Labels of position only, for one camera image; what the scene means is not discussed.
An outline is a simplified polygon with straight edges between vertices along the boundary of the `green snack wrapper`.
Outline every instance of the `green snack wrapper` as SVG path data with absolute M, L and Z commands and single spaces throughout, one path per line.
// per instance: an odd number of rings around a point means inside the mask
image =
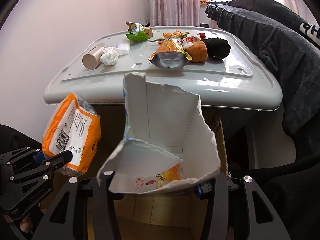
M 143 29 L 143 25 L 140 23 L 132 23 L 132 22 L 125 22 L 128 27 L 128 34 L 126 34 L 129 41 L 145 41 L 150 39 Z

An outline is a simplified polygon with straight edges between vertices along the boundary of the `pink curtain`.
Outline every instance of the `pink curtain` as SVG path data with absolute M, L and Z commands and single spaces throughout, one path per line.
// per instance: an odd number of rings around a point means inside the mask
M 150 25 L 200 26 L 200 0 L 150 0 Z

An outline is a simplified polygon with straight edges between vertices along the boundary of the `metal screw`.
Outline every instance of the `metal screw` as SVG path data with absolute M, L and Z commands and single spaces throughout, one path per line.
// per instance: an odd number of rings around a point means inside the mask
M 70 179 L 69 179 L 69 182 L 70 183 L 76 183 L 78 181 L 78 178 L 77 177 L 71 177 Z
M 253 179 L 250 176 L 244 176 L 244 181 L 251 183 Z
M 106 175 L 106 176 L 110 176 L 112 174 L 112 171 L 104 171 L 103 172 L 103 175 Z

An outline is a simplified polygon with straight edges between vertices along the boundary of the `snack wrapper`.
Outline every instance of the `snack wrapper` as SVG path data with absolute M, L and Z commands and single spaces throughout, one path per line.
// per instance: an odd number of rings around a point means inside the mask
M 128 34 L 126 34 L 129 41 L 145 41 L 150 39 L 144 32 L 143 25 L 140 23 L 125 22 L 128 27 Z
M 182 164 L 179 163 L 172 168 L 151 177 L 136 177 L 135 187 L 138 192 L 146 192 L 162 188 L 171 181 L 181 179 L 184 179 L 184 175 Z
M 58 105 L 45 129 L 42 151 L 48 157 L 71 151 L 71 162 L 59 171 L 80 176 L 88 170 L 100 138 L 100 116 L 85 100 L 70 93 Z
M 188 36 L 182 39 L 182 45 L 184 46 L 188 42 L 203 41 L 206 38 L 205 33 L 198 33 L 194 36 Z
M 167 38 L 148 59 L 159 68 L 178 69 L 183 68 L 192 57 L 184 51 L 180 38 Z

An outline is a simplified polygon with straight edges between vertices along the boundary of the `orange snack bag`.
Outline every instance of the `orange snack bag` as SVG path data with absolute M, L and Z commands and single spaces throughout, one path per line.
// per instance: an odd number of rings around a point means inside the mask
M 60 171 L 80 176 L 88 170 L 100 138 L 100 116 L 85 100 L 70 93 L 58 105 L 45 129 L 42 151 L 51 157 L 70 150 L 73 158 Z
M 183 68 L 192 57 L 183 50 L 180 38 L 167 38 L 148 60 L 159 68 L 178 69 Z

